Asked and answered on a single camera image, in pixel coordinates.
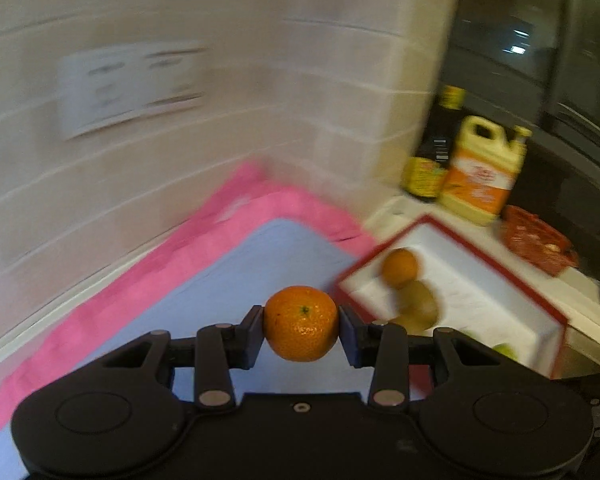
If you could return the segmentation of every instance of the tiled wall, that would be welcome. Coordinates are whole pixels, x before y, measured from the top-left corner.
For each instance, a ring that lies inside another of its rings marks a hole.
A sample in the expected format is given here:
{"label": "tiled wall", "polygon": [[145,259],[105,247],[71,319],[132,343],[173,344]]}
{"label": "tiled wall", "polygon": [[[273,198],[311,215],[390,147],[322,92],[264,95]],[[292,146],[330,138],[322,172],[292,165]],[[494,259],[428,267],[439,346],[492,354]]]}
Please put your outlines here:
{"label": "tiled wall", "polygon": [[[453,0],[0,0],[0,336],[184,220],[240,160],[364,216],[429,103]],[[211,46],[202,108],[59,139],[56,62]]]}

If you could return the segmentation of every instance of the yellow jug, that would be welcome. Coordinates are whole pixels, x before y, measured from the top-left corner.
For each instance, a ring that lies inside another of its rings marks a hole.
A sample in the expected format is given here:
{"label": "yellow jug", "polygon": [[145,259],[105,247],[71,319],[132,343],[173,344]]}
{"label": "yellow jug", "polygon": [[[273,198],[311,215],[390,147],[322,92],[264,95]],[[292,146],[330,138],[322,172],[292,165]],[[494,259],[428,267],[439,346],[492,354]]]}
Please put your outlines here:
{"label": "yellow jug", "polygon": [[[490,136],[480,136],[478,126]],[[492,222],[504,207],[525,160],[525,141],[531,130],[516,126],[515,131],[516,138],[507,142],[499,124],[484,117],[465,117],[439,202],[478,225]]]}

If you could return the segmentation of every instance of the blue cloth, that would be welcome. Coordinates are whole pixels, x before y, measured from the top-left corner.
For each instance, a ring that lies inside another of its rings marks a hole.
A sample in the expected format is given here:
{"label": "blue cloth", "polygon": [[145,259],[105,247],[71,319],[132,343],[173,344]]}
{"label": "blue cloth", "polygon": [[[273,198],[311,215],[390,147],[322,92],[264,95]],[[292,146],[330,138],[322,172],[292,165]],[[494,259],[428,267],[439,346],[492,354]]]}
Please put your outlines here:
{"label": "blue cloth", "polygon": [[[238,323],[252,305],[264,304],[286,286],[326,288],[352,262],[351,256],[311,230],[288,220],[273,220],[146,310],[80,365],[150,330],[167,329],[173,338],[181,338],[210,324]],[[361,392],[366,396],[372,373],[371,368],[351,368],[339,341],[314,363],[284,361],[265,342],[256,365],[248,371],[232,370],[232,379],[238,399],[244,392]],[[192,382],[192,370],[177,370],[174,393],[191,400]],[[0,432],[0,480],[26,475],[6,427]]]}

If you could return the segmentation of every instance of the dark bottle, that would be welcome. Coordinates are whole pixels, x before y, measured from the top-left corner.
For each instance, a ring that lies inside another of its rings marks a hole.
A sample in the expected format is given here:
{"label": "dark bottle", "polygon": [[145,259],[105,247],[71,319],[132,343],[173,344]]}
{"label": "dark bottle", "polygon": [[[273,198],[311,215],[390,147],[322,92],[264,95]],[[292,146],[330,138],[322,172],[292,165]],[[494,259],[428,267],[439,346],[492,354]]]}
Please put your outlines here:
{"label": "dark bottle", "polygon": [[463,100],[463,89],[453,86],[442,89],[429,114],[422,142],[404,168],[401,187],[423,202],[434,202],[442,189]]}

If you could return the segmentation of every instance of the pink fabric edge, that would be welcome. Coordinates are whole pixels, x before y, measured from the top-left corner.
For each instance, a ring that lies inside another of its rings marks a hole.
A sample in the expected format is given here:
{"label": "pink fabric edge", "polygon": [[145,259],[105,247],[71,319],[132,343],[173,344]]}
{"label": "pink fabric edge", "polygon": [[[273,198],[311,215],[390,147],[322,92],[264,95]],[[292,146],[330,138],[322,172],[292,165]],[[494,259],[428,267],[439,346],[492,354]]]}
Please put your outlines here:
{"label": "pink fabric edge", "polygon": [[78,306],[0,386],[0,430],[31,392],[68,373],[171,290],[276,218],[299,222],[352,256],[375,245],[347,212],[245,163],[160,246]]}

